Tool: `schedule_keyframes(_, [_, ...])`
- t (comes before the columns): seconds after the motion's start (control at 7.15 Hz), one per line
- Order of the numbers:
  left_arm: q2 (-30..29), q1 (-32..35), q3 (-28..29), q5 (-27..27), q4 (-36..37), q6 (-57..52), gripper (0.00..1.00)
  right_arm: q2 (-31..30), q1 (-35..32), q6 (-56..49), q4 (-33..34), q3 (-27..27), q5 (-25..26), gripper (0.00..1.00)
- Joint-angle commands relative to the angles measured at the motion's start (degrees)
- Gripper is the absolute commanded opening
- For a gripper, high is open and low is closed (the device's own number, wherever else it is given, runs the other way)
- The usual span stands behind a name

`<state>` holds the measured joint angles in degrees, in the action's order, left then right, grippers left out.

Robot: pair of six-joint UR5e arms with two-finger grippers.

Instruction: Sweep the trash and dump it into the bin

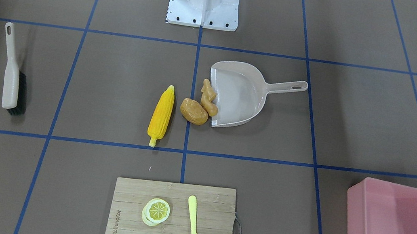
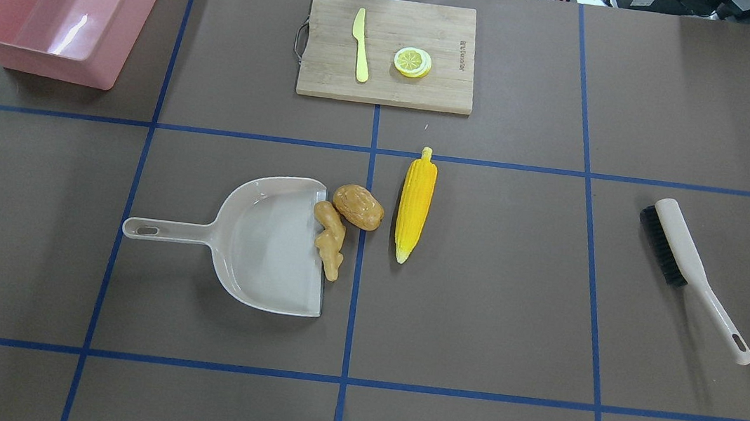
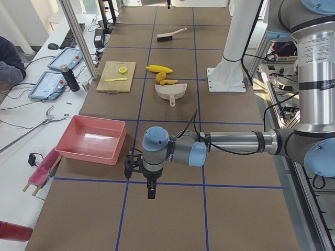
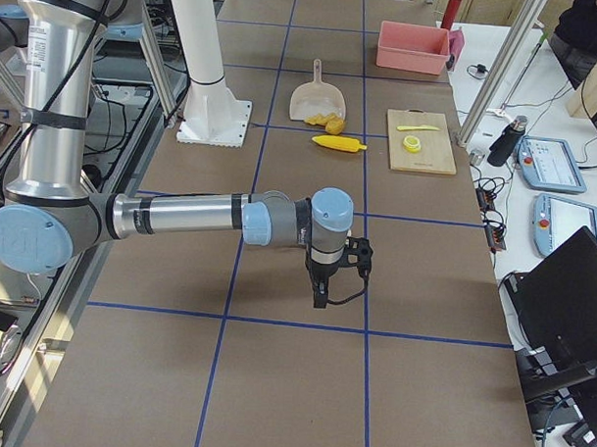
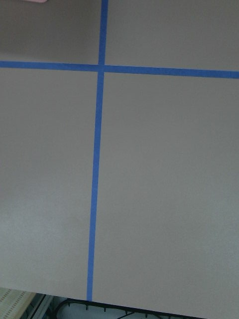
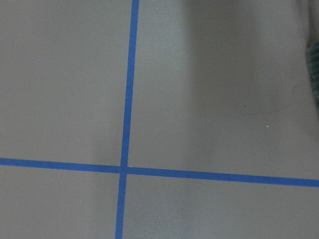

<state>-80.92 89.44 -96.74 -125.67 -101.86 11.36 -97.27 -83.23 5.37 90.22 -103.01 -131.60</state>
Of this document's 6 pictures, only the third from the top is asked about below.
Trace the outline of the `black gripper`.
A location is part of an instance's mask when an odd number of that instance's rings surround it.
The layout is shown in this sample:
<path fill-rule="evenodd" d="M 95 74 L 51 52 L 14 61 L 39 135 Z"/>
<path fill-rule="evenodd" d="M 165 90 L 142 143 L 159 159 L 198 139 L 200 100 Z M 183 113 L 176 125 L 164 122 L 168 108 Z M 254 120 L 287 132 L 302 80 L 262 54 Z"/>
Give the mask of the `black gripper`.
<path fill-rule="evenodd" d="M 155 199 L 157 180 L 161 177 L 163 168 L 157 171 L 149 171 L 143 168 L 142 173 L 147 179 L 148 199 Z"/>

